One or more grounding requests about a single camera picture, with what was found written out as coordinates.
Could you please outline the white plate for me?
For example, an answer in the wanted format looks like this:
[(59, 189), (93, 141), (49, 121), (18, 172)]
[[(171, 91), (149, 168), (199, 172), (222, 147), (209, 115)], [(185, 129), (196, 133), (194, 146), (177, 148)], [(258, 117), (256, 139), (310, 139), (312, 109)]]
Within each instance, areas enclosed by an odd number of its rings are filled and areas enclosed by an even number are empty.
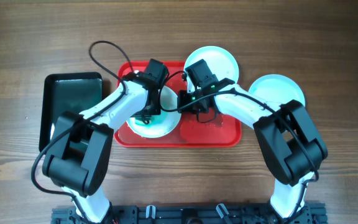
[[(162, 89), (161, 104), (164, 109), (173, 110), (177, 108), (177, 94), (165, 86)], [(177, 111), (161, 111), (159, 115), (152, 115), (149, 124), (144, 124), (140, 119), (131, 117), (126, 124), (133, 132), (143, 138), (160, 138), (175, 129), (181, 119)]]
[(259, 98), (283, 104), (296, 100), (306, 107), (306, 98), (300, 86), (284, 75), (264, 75), (251, 84), (248, 92)]
[(228, 78), (234, 83), (239, 80), (239, 66), (233, 55), (217, 46), (204, 46), (192, 52), (185, 61), (184, 68), (203, 59), (219, 81)]

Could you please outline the green yellow sponge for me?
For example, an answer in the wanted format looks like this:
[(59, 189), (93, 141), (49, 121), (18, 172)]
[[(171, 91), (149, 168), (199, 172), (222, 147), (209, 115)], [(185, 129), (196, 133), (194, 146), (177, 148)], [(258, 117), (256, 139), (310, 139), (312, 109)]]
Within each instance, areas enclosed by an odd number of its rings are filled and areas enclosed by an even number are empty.
[(134, 122), (136, 125), (149, 125), (152, 122), (152, 117), (151, 116), (136, 117)]

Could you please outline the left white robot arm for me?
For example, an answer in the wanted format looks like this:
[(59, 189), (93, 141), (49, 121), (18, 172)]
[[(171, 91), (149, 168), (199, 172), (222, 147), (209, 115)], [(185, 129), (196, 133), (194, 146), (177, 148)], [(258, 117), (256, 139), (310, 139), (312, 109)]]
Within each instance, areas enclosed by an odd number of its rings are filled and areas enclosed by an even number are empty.
[(57, 119), (50, 142), (33, 166), (42, 164), (44, 176), (75, 204), (68, 221), (116, 223), (102, 183), (108, 171), (112, 139), (129, 118), (149, 115), (158, 102), (166, 72), (130, 72), (104, 100), (80, 113), (64, 112)]

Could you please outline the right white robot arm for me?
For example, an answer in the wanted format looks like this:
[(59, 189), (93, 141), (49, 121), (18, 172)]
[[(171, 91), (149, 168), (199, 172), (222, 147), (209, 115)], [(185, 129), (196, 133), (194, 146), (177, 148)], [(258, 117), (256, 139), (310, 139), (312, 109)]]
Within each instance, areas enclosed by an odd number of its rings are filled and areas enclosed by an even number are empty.
[(193, 93), (181, 90), (177, 102), (181, 113), (200, 114), (213, 108), (251, 127), (275, 177), (271, 207), (286, 223), (298, 216), (306, 188), (319, 180), (318, 169), (328, 156), (327, 146), (302, 103), (268, 101), (238, 84), (214, 84)]

